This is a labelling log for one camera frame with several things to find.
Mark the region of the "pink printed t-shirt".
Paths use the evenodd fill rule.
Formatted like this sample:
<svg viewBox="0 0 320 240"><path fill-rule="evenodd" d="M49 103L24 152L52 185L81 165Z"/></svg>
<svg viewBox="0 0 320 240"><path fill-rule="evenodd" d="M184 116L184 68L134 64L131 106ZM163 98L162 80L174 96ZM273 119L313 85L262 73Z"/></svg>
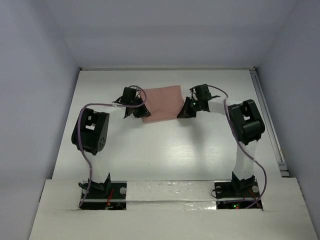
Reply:
<svg viewBox="0 0 320 240"><path fill-rule="evenodd" d="M144 89L142 99L150 112L142 118L144 124L175 120L184 106L180 85Z"/></svg>

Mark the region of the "aluminium table rail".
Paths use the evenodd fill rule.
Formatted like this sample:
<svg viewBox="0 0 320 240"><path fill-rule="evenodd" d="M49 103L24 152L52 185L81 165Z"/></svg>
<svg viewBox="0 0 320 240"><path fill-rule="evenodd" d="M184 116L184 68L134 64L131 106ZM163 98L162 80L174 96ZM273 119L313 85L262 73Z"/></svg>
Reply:
<svg viewBox="0 0 320 240"><path fill-rule="evenodd" d="M250 76L251 76L251 80L257 95L257 99L262 111L262 115L264 118L264 122L265 122L265 127L271 142L271 146L275 155L275 159L277 161L277 165L281 174L282 178L290 178L290 172L289 169L287 167L287 163L285 161L285 158L283 156L282 150L281 150L281 146L280 146L280 142L278 140L274 125L273 125L273 121L267 106L267 102L261 87L261 83L259 80L259 76L258 73L256 71L256 69L251 69L249 71Z"/></svg>
<svg viewBox="0 0 320 240"><path fill-rule="evenodd" d="M256 67L214 67L214 66L114 66L81 67L81 71L193 71L193 70L256 70Z"/></svg>

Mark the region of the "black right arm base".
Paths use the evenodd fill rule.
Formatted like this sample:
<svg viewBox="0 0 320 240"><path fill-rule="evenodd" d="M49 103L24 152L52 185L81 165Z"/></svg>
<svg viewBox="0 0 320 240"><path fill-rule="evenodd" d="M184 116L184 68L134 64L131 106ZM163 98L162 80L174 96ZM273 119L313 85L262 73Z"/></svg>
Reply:
<svg viewBox="0 0 320 240"><path fill-rule="evenodd" d="M258 183L240 189L233 181L214 183L211 196L216 200L218 210L263 209Z"/></svg>

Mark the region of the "aluminium back table rail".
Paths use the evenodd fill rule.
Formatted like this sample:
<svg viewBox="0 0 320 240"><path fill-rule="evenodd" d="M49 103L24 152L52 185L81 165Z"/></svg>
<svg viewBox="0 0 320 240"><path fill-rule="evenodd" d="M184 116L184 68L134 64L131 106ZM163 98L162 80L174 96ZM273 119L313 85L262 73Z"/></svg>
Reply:
<svg viewBox="0 0 320 240"><path fill-rule="evenodd" d="M81 67L81 71L193 71L193 70L256 70L256 67L214 67L214 66L114 66Z"/></svg>

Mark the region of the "aluminium right table rail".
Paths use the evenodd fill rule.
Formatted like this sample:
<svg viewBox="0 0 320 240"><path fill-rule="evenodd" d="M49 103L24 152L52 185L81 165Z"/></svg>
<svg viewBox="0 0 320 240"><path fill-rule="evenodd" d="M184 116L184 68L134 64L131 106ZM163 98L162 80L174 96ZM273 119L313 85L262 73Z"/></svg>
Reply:
<svg viewBox="0 0 320 240"><path fill-rule="evenodd" d="M275 155L275 159L277 161L277 165L281 174L282 178L290 178L290 172L289 169L287 167L287 163L285 161L285 158L283 156L282 150L281 150L281 146L280 146L280 142L278 140L274 125L273 125L273 121L267 106L267 102L261 87L261 83L259 80L259 76L258 73L256 71L256 69L251 69L249 71L250 76L251 76L251 80L257 95L257 99L262 111L262 115L264 118L264 122L265 122L265 127L271 142L271 146Z"/></svg>

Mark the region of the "white foam front board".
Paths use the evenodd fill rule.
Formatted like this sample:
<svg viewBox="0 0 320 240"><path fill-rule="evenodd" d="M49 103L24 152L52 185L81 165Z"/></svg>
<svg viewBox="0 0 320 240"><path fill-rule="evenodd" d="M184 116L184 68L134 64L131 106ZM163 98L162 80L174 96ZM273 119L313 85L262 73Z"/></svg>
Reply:
<svg viewBox="0 0 320 240"><path fill-rule="evenodd" d="M295 179L288 203L263 209L184 209L171 203L127 210L81 210L76 180L48 179L30 233L32 240L315 240Z"/></svg>

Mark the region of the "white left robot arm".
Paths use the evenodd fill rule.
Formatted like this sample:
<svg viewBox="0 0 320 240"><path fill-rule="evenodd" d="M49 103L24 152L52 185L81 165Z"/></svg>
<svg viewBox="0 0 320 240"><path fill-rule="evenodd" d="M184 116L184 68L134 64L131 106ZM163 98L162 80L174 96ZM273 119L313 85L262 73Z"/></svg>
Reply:
<svg viewBox="0 0 320 240"><path fill-rule="evenodd" d="M146 107L146 92L137 85L123 89L122 96L112 103L88 103L79 112L77 122L71 135L71 142L81 152L89 166L88 182L79 186L97 196L104 198L110 194L111 185L104 180L93 183L93 164L86 153L93 156L102 151L107 142L109 123L111 120L122 120L130 116L135 118L149 117Z"/></svg>

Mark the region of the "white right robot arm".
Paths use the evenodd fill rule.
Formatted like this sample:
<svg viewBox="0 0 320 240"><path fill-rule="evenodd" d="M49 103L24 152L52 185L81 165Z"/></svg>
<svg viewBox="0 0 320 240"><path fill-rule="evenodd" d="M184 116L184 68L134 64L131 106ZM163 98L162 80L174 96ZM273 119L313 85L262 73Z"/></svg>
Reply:
<svg viewBox="0 0 320 240"><path fill-rule="evenodd" d="M258 107L252 99L243 102L229 100L229 95L224 90L202 84L190 89L190 96L186 97L177 118L195 118L200 111L226 116L237 144L230 190L235 196L242 196L255 180L254 153L266 130Z"/></svg>

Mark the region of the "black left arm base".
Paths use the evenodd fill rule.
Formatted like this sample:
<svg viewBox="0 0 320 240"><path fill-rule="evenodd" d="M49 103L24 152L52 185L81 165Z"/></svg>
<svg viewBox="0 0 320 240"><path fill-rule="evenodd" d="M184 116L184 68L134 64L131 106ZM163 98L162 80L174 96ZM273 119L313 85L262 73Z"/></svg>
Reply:
<svg viewBox="0 0 320 240"><path fill-rule="evenodd" d="M126 210L127 182L111 181L92 182L85 197L88 182L78 183L82 193L80 197L81 210Z"/></svg>

